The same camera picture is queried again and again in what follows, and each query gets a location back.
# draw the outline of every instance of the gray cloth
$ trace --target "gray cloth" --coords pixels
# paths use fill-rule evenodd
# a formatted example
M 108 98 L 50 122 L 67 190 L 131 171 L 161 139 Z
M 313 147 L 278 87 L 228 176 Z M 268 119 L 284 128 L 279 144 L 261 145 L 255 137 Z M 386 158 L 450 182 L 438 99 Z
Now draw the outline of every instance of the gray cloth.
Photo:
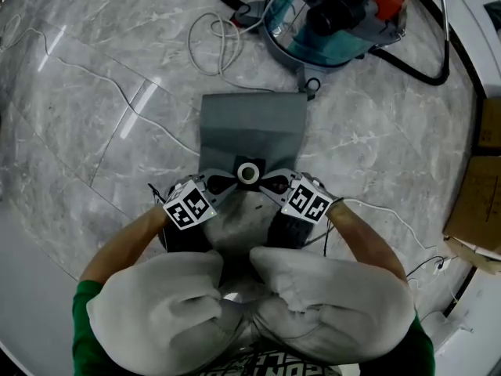
M 279 248 L 254 248 L 250 260 L 272 292 L 253 305 L 221 297 L 215 251 L 116 273 L 87 304 L 92 330 L 121 367 L 171 376 L 204 368 L 244 335 L 333 365 L 367 361 L 391 351 L 414 319 L 408 286 L 387 270 Z

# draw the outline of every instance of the green sleeve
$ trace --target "green sleeve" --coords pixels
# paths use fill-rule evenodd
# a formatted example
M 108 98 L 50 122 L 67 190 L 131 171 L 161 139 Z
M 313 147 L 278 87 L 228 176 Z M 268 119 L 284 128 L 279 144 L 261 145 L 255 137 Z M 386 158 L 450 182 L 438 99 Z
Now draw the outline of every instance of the green sleeve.
M 388 354 L 359 364 L 360 375 L 405 374 L 405 376 L 434 376 L 435 358 L 433 344 L 414 318 L 404 339 Z
M 119 367 L 98 343 L 88 320 L 87 302 L 101 292 L 103 286 L 95 281 L 82 281 L 73 298 L 73 362 L 75 376 L 132 374 Z

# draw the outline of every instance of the vacuum hose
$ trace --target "vacuum hose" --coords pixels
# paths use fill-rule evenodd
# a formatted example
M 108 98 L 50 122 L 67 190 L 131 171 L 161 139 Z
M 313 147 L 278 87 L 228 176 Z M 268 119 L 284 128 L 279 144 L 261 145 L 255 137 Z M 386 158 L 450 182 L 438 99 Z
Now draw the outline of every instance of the vacuum hose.
M 223 3 L 225 3 L 227 6 L 230 8 L 234 9 L 237 11 L 242 5 L 245 5 L 244 2 L 241 0 L 221 0 Z M 449 22 L 448 22 L 448 17 L 447 17 L 447 7 L 445 5 L 445 0 L 440 0 L 442 4 L 442 15 L 443 15 L 443 28 L 444 28 L 444 34 L 445 34 L 445 44 L 444 44 L 444 62 L 442 64 L 442 69 L 440 71 L 440 74 L 436 77 L 429 77 L 428 75 L 423 74 L 422 72 L 419 72 L 415 68 L 412 68 L 410 65 L 407 63 L 404 63 L 401 61 L 398 57 L 393 56 L 389 52 L 383 49 L 376 49 L 373 51 L 370 51 L 371 54 L 374 56 L 377 56 L 381 58 L 384 61 L 389 62 L 389 64 L 397 67 L 399 70 L 404 71 L 411 77 L 414 77 L 415 79 L 418 79 L 419 81 L 424 82 L 425 84 L 433 85 L 433 86 L 439 86 L 445 83 L 447 81 L 447 78 L 449 77 L 449 50 L 450 50 L 450 42 L 449 42 Z

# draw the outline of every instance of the gray fabric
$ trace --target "gray fabric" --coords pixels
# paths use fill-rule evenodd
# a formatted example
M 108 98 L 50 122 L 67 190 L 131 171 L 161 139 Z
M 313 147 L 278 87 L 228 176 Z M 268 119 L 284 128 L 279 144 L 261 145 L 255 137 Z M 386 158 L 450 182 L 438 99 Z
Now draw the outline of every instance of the gray fabric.
M 221 256 L 160 255 L 123 270 L 87 305 L 111 359 L 146 376 L 196 371 L 249 335 L 330 364 L 382 356 L 415 316 L 409 288 L 386 270 L 305 251 L 254 248 L 250 260 L 273 295 L 254 305 L 218 292 Z
M 294 169 L 305 121 L 304 93 L 204 95 L 199 171 L 233 173 L 237 156 L 266 160 L 265 172 Z

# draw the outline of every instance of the brown box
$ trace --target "brown box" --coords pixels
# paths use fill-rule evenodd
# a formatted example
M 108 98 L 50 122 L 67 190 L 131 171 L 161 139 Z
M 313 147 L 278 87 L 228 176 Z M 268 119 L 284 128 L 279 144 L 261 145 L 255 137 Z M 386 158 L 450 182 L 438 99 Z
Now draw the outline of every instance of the brown box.
M 484 100 L 478 146 L 501 149 L 501 98 Z
M 472 157 L 444 234 L 501 253 L 501 157 Z

